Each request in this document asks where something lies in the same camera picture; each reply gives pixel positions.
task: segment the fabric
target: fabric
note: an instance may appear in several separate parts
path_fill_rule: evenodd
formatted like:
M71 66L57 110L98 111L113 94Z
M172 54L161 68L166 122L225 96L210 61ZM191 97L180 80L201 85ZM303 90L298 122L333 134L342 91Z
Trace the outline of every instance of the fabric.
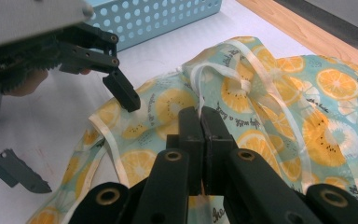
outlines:
M238 146L261 154L289 187L328 183L358 199L355 64L316 55L277 60L257 38L236 37L137 92L140 110L128 113L112 99L90 116L95 130L86 131L62 186L30 223L67 223L105 151L122 184L146 178L189 106L215 108ZM190 197L188 223L227 223L223 198Z

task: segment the white tabletop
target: white tabletop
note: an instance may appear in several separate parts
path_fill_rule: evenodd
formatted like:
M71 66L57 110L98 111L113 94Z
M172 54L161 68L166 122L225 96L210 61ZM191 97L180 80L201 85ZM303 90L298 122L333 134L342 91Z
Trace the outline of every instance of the white tabletop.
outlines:
M161 35L118 54L120 68L134 88L234 36L258 37L276 57L312 54L294 39L235 0L223 1L219 13ZM13 148L52 190L61 183L73 148L90 125L88 117L112 96L102 83L105 74L75 76L58 70L31 95L4 96L0 111L0 152ZM106 158L98 184L117 181ZM34 194L22 185L11 189L0 179L0 223L25 223L51 194Z

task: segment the hand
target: hand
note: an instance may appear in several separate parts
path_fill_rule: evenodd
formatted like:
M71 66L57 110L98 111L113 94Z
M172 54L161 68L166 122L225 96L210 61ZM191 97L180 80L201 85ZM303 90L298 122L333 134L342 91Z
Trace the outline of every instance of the hand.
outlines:
M90 70L83 70L81 72L82 75L86 75L90 72ZM25 82L19 86L17 89L5 92L5 95L11 96L25 96L33 93L36 88L40 85L48 77L48 70L33 70L31 71Z

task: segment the plastic basket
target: plastic basket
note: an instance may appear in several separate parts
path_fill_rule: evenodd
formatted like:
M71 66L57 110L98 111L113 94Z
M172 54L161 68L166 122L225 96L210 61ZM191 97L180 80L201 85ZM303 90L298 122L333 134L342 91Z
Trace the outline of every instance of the plastic basket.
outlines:
M222 0L88 0L88 24L118 35L123 50L217 13Z

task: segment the wooden edge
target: wooden edge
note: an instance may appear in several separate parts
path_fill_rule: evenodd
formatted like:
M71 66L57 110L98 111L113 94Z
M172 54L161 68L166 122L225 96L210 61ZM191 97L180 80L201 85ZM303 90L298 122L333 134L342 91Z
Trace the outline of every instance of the wooden edge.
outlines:
M358 64L358 49L330 35L273 0L237 0L315 54Z

